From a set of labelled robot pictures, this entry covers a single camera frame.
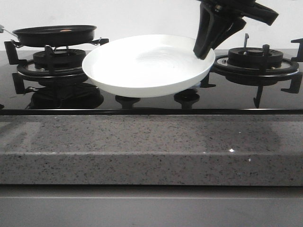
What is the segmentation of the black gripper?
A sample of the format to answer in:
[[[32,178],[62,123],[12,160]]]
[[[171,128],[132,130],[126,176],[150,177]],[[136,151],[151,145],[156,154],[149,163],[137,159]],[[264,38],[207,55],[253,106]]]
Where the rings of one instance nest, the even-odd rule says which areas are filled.
[[[211,49],[217,48],[246,25],[245,20],[237,18],[227,26],[224,16],[249,17],[270,26],[278,13],[255,0],[201,0],[199,29],[193,48],[197,58],[204,60]]]

